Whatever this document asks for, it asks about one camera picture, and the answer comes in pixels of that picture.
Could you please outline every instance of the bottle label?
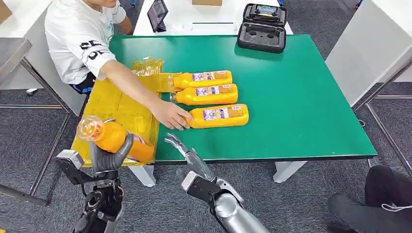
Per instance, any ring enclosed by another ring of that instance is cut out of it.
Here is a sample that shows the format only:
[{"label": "bottle label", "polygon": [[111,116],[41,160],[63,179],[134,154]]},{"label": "bottle label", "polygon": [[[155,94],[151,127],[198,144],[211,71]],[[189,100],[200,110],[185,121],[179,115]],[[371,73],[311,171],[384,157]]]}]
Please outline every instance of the bottle label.
[{"label": "bottle label", "polygon": [[243,111],[242,107],[238,105],[232,106],[231,108],[214,108],[203,110],[204,120],[217,120],[240,116],[243,116]]},{"label": "bottle label", "polygon": [[215,80],[215,74],[213,72],[194,73],[192,77],[193,81]]},{"label": "bottle label", "polygon": [[218,94],[220,94],[219,86],[196,88],[197,96],[208,96],[208,95],[218,95]]},{"label": "bottle label", "polygon": [[232,84],[196,88],[197,96],[218,95],[233,92]]}]

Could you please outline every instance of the metal robot arm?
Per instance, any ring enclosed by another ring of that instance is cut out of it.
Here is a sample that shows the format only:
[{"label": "metal robot arm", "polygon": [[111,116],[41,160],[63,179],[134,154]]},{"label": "metal robot arm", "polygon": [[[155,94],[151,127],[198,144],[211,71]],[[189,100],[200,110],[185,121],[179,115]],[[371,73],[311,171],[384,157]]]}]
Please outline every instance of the metal robot arm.
[{"label": "metal robot arm", "polygon": [[265,226],[243,207],[243,198],[234,187],[213,175],[194,149],[187,147],[175,135],[168,133],[165,142],[172,144],[188,162],[190,172],[182,181],[184,191],[207,202],[210,212],[227,233],[269,233]]},{"label": "metal robot arm", "polygon": [[[122,147],[115,154],[90,143],[90,157],[94,176],[80,171],[83,159],[74,150],[63,150],[56,162],[72,184],[80,184],[86,197],[85,208],[73,230],[74,233],[113,233],[123,217],[123,195],[118,169],[133,145],[133,135],[128,134]],[[84,184],[93,183],[88,195]]]}]

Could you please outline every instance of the knee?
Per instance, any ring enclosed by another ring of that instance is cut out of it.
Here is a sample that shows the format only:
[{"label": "knee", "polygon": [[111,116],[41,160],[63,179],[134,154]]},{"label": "knee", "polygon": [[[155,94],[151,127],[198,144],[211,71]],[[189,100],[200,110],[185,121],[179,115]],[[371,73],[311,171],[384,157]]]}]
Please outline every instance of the knee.
[{"label": "knee", "polygon": [[368,177],[378,178],[387,176],[392,173],[392,170],[387,166],[377,165],[373,166],[368,171]]}]

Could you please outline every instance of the man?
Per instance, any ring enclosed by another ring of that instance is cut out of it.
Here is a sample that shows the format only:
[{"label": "man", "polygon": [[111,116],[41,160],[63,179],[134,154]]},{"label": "man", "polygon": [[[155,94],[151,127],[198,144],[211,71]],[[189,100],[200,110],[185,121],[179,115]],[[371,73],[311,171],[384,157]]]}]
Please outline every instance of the man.
[{"label": "man", "polygon": [[369,170],[365,204],[334,194],[328,206],[332,214],[347,225],[346,229],[335,228],[334,232],[412,232],[412,180],[386,166]]},{"label": "man", "polygon": [[113,23],[132,34],[118,0],[53,0],[45,19],[46,38],[62,81],[79,94],[90,93],[94,80],[108,78],[123,93],[146,106],[169,129],[189,128],[191,115],[162,101],[145,88],[109,50]]}]

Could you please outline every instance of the orange juice bottle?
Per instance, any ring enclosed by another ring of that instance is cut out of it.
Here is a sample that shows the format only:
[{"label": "orange juice bottle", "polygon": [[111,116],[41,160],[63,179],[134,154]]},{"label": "orange juice bottle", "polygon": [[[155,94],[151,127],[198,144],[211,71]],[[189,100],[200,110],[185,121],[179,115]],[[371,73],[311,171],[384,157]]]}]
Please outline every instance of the orange juice bottle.
[{"label": "orange juice bottle", "polygon": [[245,104],[231,104],[210,108],[195,108],[189,112],[193,120],[188,121],[192,128],[214,128],[245,125],[249,113]]},{"label": "orange juice bottle", "polygon": [[229,70],[204,72],[204,73],[183,73],[173,77],[175,88],[186,89],[188,87],[213,86],[232,83],[232,73]]},{"label": "orange juice bottle", "polygon": [[236,103],[238,101],[238,87],[235,84],[188,87],[176,94],[171,93],[171,100],[186,105]]},{"label": "orange juice bottle", "polygon": [[[82,140],[94,142],[105,151],[116,153],[126,140],[127,131],[114,121],[103,123],[97,116],[86,116],[80,120],[76,135]],[[149,141],[134,134],[127,158],[150,164],[154,161],[154,153],[155,147]]]}]

